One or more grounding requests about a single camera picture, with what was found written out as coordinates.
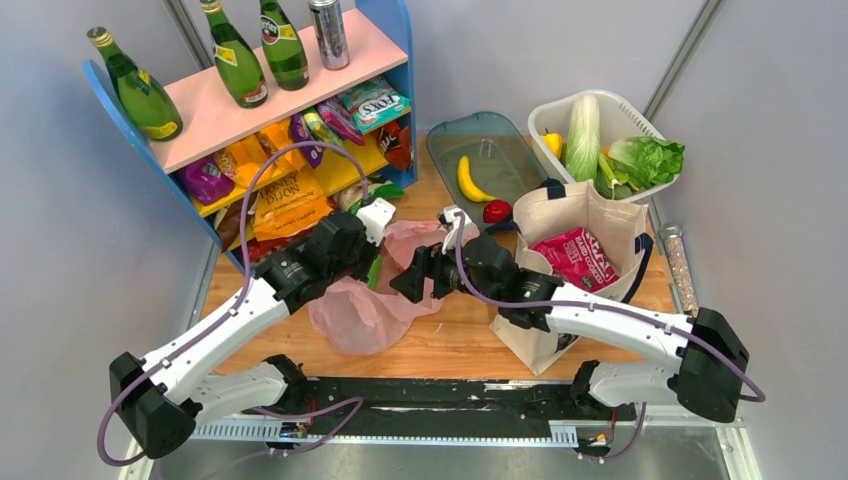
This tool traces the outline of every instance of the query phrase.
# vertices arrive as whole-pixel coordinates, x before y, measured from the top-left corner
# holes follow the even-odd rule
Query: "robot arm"
[[[418,302],[424,279],[432,278],[436,298],[454,290],[482,295],[518,327],[583,335],[646,358],[623,365],[585,362],[571,386],[577,401],[600,402],[607,407],[632,402],[680,403],[713,421],[734,420],[742,380],[697,342],[672,335],[674,330],[698,337],[744,372],[748,352],[721,314],[704,308],[694,318],[658,313],[586,293],[555,277],[519,268],[509,251],[487,235],[462,247],[462,265],[457,266],[455,246],[460,241],[457,227],[462,216],[465,213],[455,206],[444,210],[440,220],[449,231],[445,241],[418,248],[410,267],[392,280],[395,290]],[[462,281],[459,268],[464,269],[474,292]],[[649,318],[654,324],[634,317]]]
[[[141,359],[129,353],[116,358],[109,367],[113,401],[145,372],[164,367],[140,383],[117,410],[145,454],[161,458],[188,440],[197,426],[249,408],[293,409],[306,379],[283,355],[235,375],[210,372],[248,340],[322,296],[336,280],[349,275],[365,281],[394,213],[394,207],[381,199],[356,216],[334,212],[308,237],[273,254],[256,269],[238,311],[221,306]],[[412,302],[422,300],[426,278],[433,279],[436,298],[455,290],[469,293],[454,255],[462,218],[467,217],[457,207],[445,209],[440,216],[448,228],[445,241],[416,249],[410,267],[391,281],[392,287]],[[748,353],[717,312],[701,308],[697,318],[662,314],[591,295],[555,277],[519,268],[512,255],[486,235],[469,241],[462,254],[460,267],[468,272],[474,293],[508,302],[504,305],[511,306],[500,308],[499,313],[512,324],[597,338],[646,357],[644,362],[626,365],[585,362],[571,385],[575,401],[592,408],[598,403],[616,407],[676,400],[708,419],[730,422],[735,417],[741,381],[697,345],[670,334],[676,328],[697,335],[744,371]],[[540,301],[557,302],[557,306],[528,303]],[[516,307],[516,303],[528,306]],[[635,322],[622,312],[651,316],[665,328]],[[168,362],[171,353],[192,343],[225,313],[231,318]]]
[[[376,199],[356,216],[333,212],[307,237],[257,267],[241,308],[222,305],[174,341],[141,359],[124,353],[109,367],[112,398],[154,366],[164,364],[121,404],[118,415],[149,458],[160,458],[185,442],[197,426],[265,405],[286,404],[303,374],[288,358],[266,359],[235,375],[210,375],[218,365],[271,325],[324,294],[350,275],[365,281],[383,245],[395,208]],[[198,338],[229,312],[230,318],[174,362],[168,356]],[[298,395],[291,395],[299,400]]]

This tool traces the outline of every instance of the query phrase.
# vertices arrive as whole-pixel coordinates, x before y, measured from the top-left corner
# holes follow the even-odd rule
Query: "white basket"
[[[533,137],[533,152],[548,175],[566,183],[574,183],[576,180],[565,170],[565,165],[545,145],[542,135],[546,131],[556,132],[567,140],[568,127],[571,123],[571,107],[578,98],[587,94],[598,99],[601,113],[601,145],[611,145],[616,140],[634,135],[650,135],[665,140],[665,137],[660,135],[660,132],[638,110],[633,108],[633,105],[630,105],[627,100],[619,95],[606,90],[586,90],[568,98],[536,107],[527,120],[530,136]],[[670,182],[659,184],[622,201],[636,202],[649,197],[677,181],[679,176],[678,173]]]

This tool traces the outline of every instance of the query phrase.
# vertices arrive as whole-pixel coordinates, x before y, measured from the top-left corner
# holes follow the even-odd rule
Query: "white wall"
[[[2,2],[0,20],[0,478],[112,480],[109,362],[184,328],[210,244],[89,89],[85,33],[110,28],[163,82],[192,61],[159,2]]]
[[[660,197],[700,303],[751,351],[763,478],[844,478],[848,5],[728,1],[654,122],[687,145]]]
[[[522,131],[589,88],[644,109],[703,0],[407,0],[418,129],[481,110]]]

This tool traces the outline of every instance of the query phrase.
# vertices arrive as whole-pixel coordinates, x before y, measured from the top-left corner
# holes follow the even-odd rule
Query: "yellow bell pepper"
[[[562,146],[565,143],[562,135],[558,133],[546,133],[542,136],[542,140],[544,140],[545,145],[548,146],[555,157],[560,158],[562,156]]]

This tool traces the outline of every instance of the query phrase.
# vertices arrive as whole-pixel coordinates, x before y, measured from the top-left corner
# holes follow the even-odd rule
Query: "green glass bottle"
[[[268,86],[256,55],[227,19],[219,0],[200,0],[215,47],[215,65],[233,100],[244,108],[265,103]]]
[[[103,56],[115,95],[127,116],[151,140],[164,142],[183,131],[183,119],[162,85],[138,68],[103,27],[88,31],[88,39]]]
[[[274,80],[283,90],[297,90],[309,82],[306,52],[297,30],[277,0],[259,0],[262,49]]]

